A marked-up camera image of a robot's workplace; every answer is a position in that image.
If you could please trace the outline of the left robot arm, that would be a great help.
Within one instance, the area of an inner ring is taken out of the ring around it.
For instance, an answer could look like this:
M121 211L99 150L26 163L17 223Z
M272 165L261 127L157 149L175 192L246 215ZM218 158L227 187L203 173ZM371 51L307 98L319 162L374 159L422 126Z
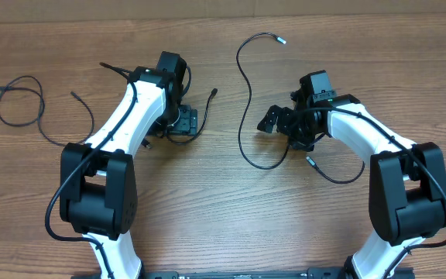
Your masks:
M190 77L186 61L163 51L154 68L118 69L124 98L108 121L84 143L68 143L60 158L60 217L90 243L99 278L141 278L142 261L130 228L138 196L134 156L147 136L197 135L197 110L182 104Z

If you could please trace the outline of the black cable bundle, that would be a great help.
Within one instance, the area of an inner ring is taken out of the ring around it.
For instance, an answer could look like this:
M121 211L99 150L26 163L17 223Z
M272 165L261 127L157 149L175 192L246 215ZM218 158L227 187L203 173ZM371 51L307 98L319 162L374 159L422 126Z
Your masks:
M168 126L162 130L160 124L155 122L154 128L147 133L148 136L156 136L161 132L160 138L166 138L169 142L178 145L186 146L195 141L201 134L208 119L209 104L218 93L217 88L211 90L206 106L204 109L204 117L201 126L198 126L198 113L196 109L192 109L189 105L180 105L180 118L174 126Z

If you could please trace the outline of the black cable silver plug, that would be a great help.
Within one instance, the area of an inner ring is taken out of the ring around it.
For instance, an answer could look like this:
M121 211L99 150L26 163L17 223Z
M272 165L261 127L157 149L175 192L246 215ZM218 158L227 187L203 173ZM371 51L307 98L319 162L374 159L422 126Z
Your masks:
M286 159L286 155L288 154L288 151L289 151L289 148L290 148L289 145L286 145L286 148L285 148L281 158L275 164L272 164L270 166L258 165L256 163L254 163L253 161L251 161L246 156L245 151L243 150L243 146L242 146L242 127L243 127L243 124L244 124L247 112L249 110L249 106L251 105L251 101L252 101L252 85L251 85L251 83L249 81L249 78L247 77L247 75L245 74L245 72L242 69L242 65L240 63L239 57L240 57L240 53L241 53L242 49L248 43L250 43L252 40L256 40L256 39L258 39L259 37L262 37L262 36L272 37L276 42L278 42L280 44L283 44L283 45L286 45L286 40L283 37L281 37L281 36L279 36L279 35L277 35L275 33L271 33L271 32L261 32L261 33L256 33L256 34L251 35L249 38L244 40L242 42L242 44L238 47L238 49L236 51L236 54L235 54L235 62L236 62L236 65L237 65L239 73L244 78L244 81L245 81L245 83L247 85L247 88L248 88L248 98L247 98L247 102L245 104L244 111L242 113L241 121L240 121L239 126L238 126L237 142L238 142L238 149L240 151L240 154L242 155L243 159L247 163L249 163L252 167L254 167L256 169L263 170L263 171L269 171L269 170L277 168Z

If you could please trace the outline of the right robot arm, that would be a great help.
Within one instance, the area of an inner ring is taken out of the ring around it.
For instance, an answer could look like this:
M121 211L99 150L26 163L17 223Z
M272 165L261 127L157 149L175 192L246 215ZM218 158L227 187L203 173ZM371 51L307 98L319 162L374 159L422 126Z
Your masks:
M294 108L273 105L258 130L277 131L293 147L311 151L320 136L348 146L369 167L369 218L373 231L343 267L316 267L309 278L412 278L398 264L446 227L446 169L441 149L399 136L372 117L353 95L337 95L326 71L300 79Z

